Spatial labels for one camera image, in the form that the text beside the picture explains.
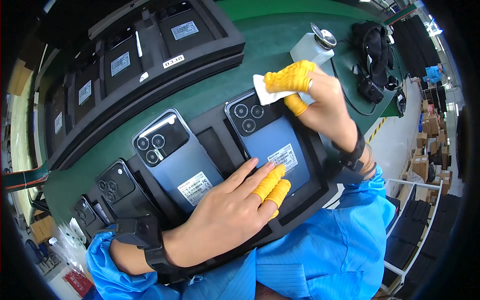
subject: yellow-black hazard stripe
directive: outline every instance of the yellow-black hazard stripe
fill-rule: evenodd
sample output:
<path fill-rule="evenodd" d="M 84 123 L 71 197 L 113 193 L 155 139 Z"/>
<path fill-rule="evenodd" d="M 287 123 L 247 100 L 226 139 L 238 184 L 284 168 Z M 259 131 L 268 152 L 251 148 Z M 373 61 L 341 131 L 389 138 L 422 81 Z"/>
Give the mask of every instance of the yellow-black hazard stripe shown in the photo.
<path fill-rule="evenodd" d="M 375 128 L 375 130 L 373 131 L 372 135 L 371 135 L 370 138 L 368 139 L 367 144 L 369 144 L 369 143 L 373 140 L 373 137 L 374 137 L 374 136 L 377 134 L 377 132 L 380 130 L 380 127 L 385 123 L 385 120 L 386 120 L 386 119 L 387 119 L 387 118 L 384 117 L 384 118 L 382 119 L 382 121 L 380 122 L 380 124 L 378 124 L 377 128 Z"/>

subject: worker in blue uniform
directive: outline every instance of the worker in blue uniform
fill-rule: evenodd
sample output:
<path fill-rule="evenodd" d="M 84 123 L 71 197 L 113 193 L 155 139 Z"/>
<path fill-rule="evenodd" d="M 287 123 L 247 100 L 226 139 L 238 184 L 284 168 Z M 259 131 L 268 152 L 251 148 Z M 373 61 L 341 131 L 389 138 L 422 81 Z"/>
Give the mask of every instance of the worker in blue uniform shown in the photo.
<path fill-rule="evenodd" d="M 435 84 L 439 81 L 442 81 L 442 74 L 445 74 L 444 65 L 442 65 L 441 63 L 437 64 L 436 66 L 427 67 L 425 68 L 425 71 L 427 72 L 427 76 L 411 79 L 410 83 L 423 81 Z"/>
<path fill-rule="evenodd" d="M 318 67 L 278 74 L 285 80 L 307 79 L 315 102 L 298 118 L 352 152 L 357 128 L 338 79 Z M 96 288 L 106 300 L 370 299 L 382 282 L 385 228 L 395 207 L 385 198 L 382 169 L 375 167 L 368 145 L 360 161 L 364 181 L 345 185 L 335 209 L 320 209 L 284 237 L 182 282 L 158 284 L 143 250 L 120 243 L 113 232 L 98 233 L 87 250 Z M 267 163 L 245 180 L 257 162 L 245 162 L 205 195 L 187 222 L 162 232 L 169 263 L 200 264 L 243 244 L 267 224 L 278 207 L 270 200 L 262 203 L 252 191 L 275 166 Z"/>

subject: product label sticker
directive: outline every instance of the product label sticker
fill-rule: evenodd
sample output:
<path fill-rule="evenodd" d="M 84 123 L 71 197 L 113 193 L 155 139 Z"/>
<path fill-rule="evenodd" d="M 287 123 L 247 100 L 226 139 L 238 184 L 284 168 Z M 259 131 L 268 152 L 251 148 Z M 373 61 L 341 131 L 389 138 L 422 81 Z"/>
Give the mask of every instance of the product label sticker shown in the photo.
<path fill-rule="evenodd" d="M 197 32 L 198 28 L 197 26 L 195 26 L 195 23 L 193 21 L 183 23 L 172 28 L 173 37 L 176 41 Z"/>
<path fill-rule="evenodd" d="M 126 67 L 130 66 L 130 54 L 129 52 L 125 52 L 124 54 L 120 55 L 119 58 L 112 61 L 110 64 L 110 70 L 112 72 L 112 77 L 115 76 L 118 72 L 125 69 Z"/>
<path fill-rule="evenodd" d="M 78 90 L 78 105 L 82 105 L 85 100 L 92 94 L 92 80 L 89 80 Z"/>
<path fill-rule="evenodd" d="M 203 172 L 198 173 L 177 187 L 192 206 L 197 206 L 200 200 L 212 188 L 212 183 Z"/>
<path fill-rule="evenodd" d="M 184 61 L 185 58 L 183 57 L 183 54 L 180 54 L 178 55 L 177 57 L 174 57 L 170 60 L 167 60 L 163 63 L 163 68 L 166 69 L 170 66 L 173 66 L 174 64 L 176 64 L 177 62 L 181 62 L 181 61 Z"/>
<path fill-rule="evenodd" d="M 298 164 L 297 157 L 293 152 L 292 144 L 286 145 L 282 149 L 270 155 L 267 159 L 268 161 L 273 162 L 276 166 L 284 164 L 286 169 L 285 173 L 288 173 L 288 171 L 293 169 L 293 167 Z"/>
<path fill-rule="evenodd" d="M 59 133 L 61 126 L 62 126 L 62 114 L 63 111 L 59 113 L 59 115 L 55 118 L 55 134 Z"/>

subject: white cleaning cloth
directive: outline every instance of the white cleaning cloth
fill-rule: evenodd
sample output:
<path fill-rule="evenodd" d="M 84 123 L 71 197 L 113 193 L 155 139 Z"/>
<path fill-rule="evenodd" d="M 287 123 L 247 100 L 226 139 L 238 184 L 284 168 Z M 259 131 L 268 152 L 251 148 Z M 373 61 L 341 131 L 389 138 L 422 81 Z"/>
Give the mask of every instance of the white cleaning cloth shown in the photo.
<path fill-rule="evenodd" d="M 264 77 L 257 74 L 253 76 L 253 86 L 255 87 L 260 105 L 262 106 L 272 104 L 283 97 L 297 93 L 292 91 L 269 93 L 265 88 Z"/>

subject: blue smartphone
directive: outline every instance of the blue smartphone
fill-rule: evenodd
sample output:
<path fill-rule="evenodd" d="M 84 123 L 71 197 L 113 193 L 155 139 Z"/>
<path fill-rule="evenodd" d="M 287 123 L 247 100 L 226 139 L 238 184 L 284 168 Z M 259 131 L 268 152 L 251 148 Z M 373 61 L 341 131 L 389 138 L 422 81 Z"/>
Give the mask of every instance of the blue smartphone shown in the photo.
<path fill-rule="evenodd" d="M 292 185 L 290 196 L 308 182 L 310 172 L 295 131 L 274 105 L 260 106 L 251 91 L 227 103 L 225 113 L 248 156 L 258 158 L 258 167 L 269 161 L 285 165 L 283 178 Z"/>
<path fill-rule="evenodd" d="M 223 178 L 179 112 L 168 108 L 132 137 L 156 181 L 186 213 Z"/>

